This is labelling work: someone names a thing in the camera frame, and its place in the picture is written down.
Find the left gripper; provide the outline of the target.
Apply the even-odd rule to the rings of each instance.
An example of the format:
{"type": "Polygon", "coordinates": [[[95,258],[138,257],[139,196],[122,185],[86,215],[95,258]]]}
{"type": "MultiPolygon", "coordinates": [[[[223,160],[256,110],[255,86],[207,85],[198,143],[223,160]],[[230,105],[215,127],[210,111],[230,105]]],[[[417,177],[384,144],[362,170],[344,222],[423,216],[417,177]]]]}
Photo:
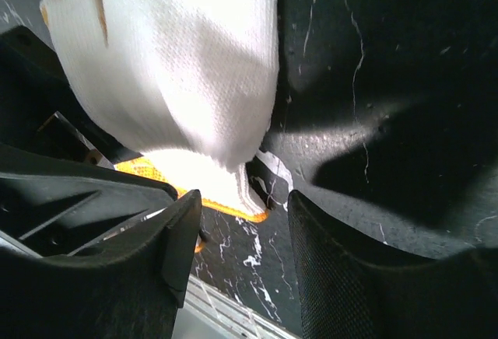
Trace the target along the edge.
{"type": "Polygon", "coordinates": [[[2,33],[2,240],[73,255],[169,207],[170,185],[112,168],[127,156],[77,105],[52,49],[24,26],[2,33]]]}

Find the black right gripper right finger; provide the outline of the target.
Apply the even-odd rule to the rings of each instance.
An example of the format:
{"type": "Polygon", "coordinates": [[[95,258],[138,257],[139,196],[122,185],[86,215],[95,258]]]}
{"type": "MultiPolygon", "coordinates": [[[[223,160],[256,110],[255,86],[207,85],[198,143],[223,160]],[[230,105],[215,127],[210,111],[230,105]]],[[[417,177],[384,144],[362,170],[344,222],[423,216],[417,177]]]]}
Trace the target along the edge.
{"type": "Polygon", "coordinates": [[[305,338],[495,338],[497,252],[440,260],[383,244],[294,190],[289,232],[305,338]]]}

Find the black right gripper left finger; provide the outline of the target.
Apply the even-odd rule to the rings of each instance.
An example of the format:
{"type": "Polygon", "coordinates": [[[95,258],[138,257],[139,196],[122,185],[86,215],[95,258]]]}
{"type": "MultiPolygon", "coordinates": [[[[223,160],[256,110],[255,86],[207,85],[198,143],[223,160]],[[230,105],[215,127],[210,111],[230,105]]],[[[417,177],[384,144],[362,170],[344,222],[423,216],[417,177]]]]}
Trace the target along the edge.
{"type": "Polygon", "coordinates": [[[92,254],[1,251],[3,338],[169,338],[200,229],[199,191],[92,254]]]}

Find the yellow palm glove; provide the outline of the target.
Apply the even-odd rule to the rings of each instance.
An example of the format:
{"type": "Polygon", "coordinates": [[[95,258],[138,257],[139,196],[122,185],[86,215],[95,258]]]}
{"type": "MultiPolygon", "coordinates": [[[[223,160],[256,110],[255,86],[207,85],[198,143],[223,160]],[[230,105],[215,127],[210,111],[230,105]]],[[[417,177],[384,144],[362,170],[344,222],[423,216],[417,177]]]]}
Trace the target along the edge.
{"type": "Polygon", "coordinates": [[[277,0],[41,0],[89,118],[161,177],[252,222],[267,218],[246,165],[269,128],[279,73],[277,0]]]}

